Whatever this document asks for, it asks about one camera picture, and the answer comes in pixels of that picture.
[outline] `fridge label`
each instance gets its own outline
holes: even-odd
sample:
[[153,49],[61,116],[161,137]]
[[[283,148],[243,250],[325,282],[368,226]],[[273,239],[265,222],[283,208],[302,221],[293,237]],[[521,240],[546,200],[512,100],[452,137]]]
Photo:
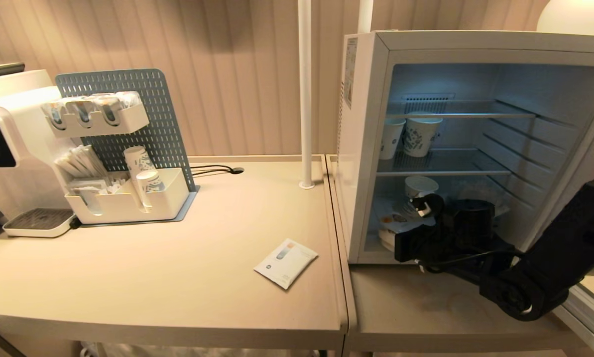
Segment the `fridge label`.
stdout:
[[357,38],[348,39],[345,49],[345,83],[343,83],[343,98],[352,109],[352,84],[354,82],[354,62],[356,59]]

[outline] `mini fridge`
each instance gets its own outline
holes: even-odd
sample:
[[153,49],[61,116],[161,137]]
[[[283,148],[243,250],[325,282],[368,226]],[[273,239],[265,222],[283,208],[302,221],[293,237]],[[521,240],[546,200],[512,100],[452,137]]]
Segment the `mini fridge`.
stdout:
[[[594,36],[382,31],[345,36],[343,52],[335,189],[351,264],[399,264],[379,214],[407,177],[490,201],[496,233],[523,251],[594,179]],[[380,160],[386,120],[419,117],[440,122],[428,154],[407,155],[401,139]],[[594,327],[581,294],[559,314]]]

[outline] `table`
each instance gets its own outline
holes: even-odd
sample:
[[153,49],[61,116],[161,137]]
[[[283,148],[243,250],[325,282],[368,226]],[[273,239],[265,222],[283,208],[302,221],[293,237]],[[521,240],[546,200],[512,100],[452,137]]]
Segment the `table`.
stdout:
[[594,351],[594,271],[570,292],[564,305],[553,312]]
[[356,326],[352,350],[474,353],[578,348],[583,342],[553,315],[507,316],[478,287],[413,266],[352,266]]
[[[0,333],[109,343],[340,353],[347,308],[325,160],[191,158],[244,167],[195,179],[181,222],[0,233]],[[253,267],[286,238],[319,253],[288,291]]]

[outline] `wall panel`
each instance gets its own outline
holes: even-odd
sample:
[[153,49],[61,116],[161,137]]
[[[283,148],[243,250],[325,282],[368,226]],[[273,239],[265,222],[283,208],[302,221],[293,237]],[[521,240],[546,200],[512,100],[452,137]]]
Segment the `wall panel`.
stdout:
[[[372,29],[534,30],[548,0],[374,0]],[[312,0],[313,151],[334,152],[359,0]],[[0,0],[0,63],[156,67],[190,155],[299,153],[297,0]]]

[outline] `stacked paper cup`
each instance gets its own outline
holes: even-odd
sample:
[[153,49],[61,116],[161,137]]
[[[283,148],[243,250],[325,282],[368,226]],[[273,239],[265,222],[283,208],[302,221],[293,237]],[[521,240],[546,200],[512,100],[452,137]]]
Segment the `stacked paper cup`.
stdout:
[[401,134],[405,128],[405,119],[386,118],[383,125],[383,137],[381,139],[381,152],[379,160],[390,160],[396,153],[396,147],[401,141]]
[[125,155],[125,162],[127,163],[134,189],[138,192],[138,197],[140,197],[145,210],[149,212],[152,204],[149,201],[147,193],[164,190],[165,184],[161,180],[161,176],[158,174],[158,170],[154,166],[154,163],[152,163],[152,159],[147,154],[145,147],[132,146],[125,149],[123,154]]

